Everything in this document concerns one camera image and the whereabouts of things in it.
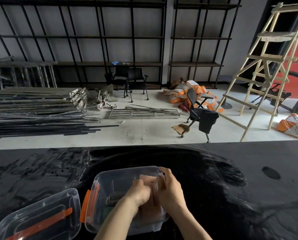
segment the clear plastic storage box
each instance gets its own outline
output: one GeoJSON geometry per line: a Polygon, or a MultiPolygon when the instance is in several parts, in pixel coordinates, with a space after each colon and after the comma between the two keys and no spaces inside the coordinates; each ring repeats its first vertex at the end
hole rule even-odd
{"type": "Polygon", "coordinates": [[[159,231],[168,215],[157,196],[157,177],[162,172],[156,166],[126,168],[99,173],[93,182],[89,198],[85,198],[86,217],[81,215],[78,191],[65,190],[20,209],[0,222],[0,240],[71,240],[79,233],[81,222],[89,232],[97,233],[105,218],[132,186],[142,179],[150,186],[149,201],[133,218],[128,235],[159,231]]]}

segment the hand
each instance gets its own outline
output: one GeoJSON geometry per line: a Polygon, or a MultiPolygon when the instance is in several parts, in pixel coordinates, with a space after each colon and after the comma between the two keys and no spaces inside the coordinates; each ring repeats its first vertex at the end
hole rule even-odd
{"type": "Polygon", "coordinates": [[[131,202],[136,215],[138,208],[149,200],[150,194],[150,187],[145,186],[142,179],[135,179],[123,198],[131,202]]]}
{"type": "Polygon", "coordinates": [[[166,181],[162,176],[158,178],[158,195],[162,208],[173,217],[174,213],[179,210],[179,207],[187,209],[186,201],[184,200],[183,191],[178,180],[168,168],[159,167],[165,174],[166,181]]]}

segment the round table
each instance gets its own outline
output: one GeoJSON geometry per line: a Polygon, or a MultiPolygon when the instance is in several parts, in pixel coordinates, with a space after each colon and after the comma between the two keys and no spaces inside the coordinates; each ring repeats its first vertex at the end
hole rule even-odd
{"type": "MultiPolygon", "coordinates": [[[[229,85],[230,85],[230,83],[233,80],[233,76],[232,75],[220,75],[220,76],[217,77],[217,80],[223,81],[223,82],[228,82],[229,85]]],[[[246,83],[246,82],[238,80],[238,79],[235,81],[235,84],[242,84],[242,83],[246,83]]],[[[221,107],[223,109],[232,109],[232,105],[227,103],[227,98],[224,99],[221,107]]]]}

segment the concrete floor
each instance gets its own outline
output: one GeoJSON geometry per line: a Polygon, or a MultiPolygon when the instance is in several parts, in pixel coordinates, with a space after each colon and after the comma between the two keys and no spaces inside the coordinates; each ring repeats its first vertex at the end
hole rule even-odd
{"type": "MultiPolygon", "coordinates": [[[[219,89],[210,89],[209,91],[219,97],[225,92],[227,85],[220,84],[219,89]]],[[[176,108],[177,104],[170,104],[168,96],[161,95],[162,90],[148,90],[149,101],[145,100],[146,95],[140,94],[142,91],[135,90],[132,93],[133,104],[143,105],[154,108],[176,108]]],[[[231,96],[243,100],[246,89],[235,85],[231,96]]],[[[132,105],[130,97],[123,98],[123,90],[114,91],[115,97],[119,100],[116,104],[119,109],[132,105]]],[[[256,98],[256,95],[250,95],[249,101],[256,98]]],[[[233,120],[247,125],[253,110],[245,108],[242,116],[239,116],[241,104],[228,100],[233,108],[225,110],[224,114],[233,120]]],[[[272,110],[268,100],[265,100],[262,106],[264,109],[272,110]]],[[[191,126],[190,132],[181,138],[179,134],[171,128],[174,125],[184,123],[186,116],[179,119],[128,119],[120,124],[122,120],[105,119],[110,110],[103,109],[99,111],[97,117],[104,118],[100,124],[95,125],[119,125],[119,127],[101,128],[97,133],[87,135],[63,136],[31,136],[31,137],[10,137],[0,139],[0,149],[26,149],[26,148],[61,148],[61,147],[96,147],[96,146],[130,146],[130,145],[157,145],[157,144],[182,144],[182,143],[205,143],[207,138],[204,133],[198,130],[199,123],[191,126]]],[[[274,118],[271,130],[267,130],[270,115],[259,111],[251,128],[247,132],[244,141],[286,141],[297,140],[295,137],[285,135],[276,131],[275,125],[282,119],[285,119],[290,113],[279,108],[279,115],[274,118]]],[[[244,130],[239,126],[219,117],[216,124],[213,125],[209,134],[210,141],[215,142],[239,142],[244,130]]]]}

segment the person's right hand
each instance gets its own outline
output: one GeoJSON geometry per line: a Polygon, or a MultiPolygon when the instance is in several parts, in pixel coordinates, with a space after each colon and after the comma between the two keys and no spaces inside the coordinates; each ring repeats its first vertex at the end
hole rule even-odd
{"type": "Polygon", "coordinates": [[[172,217],[179,208],[186,209],[183,191],[178,180],[169,168],[159,167],[165,174],[166,181],[162,176],[158,178],[158,195],[162,208],[172,217]]]}

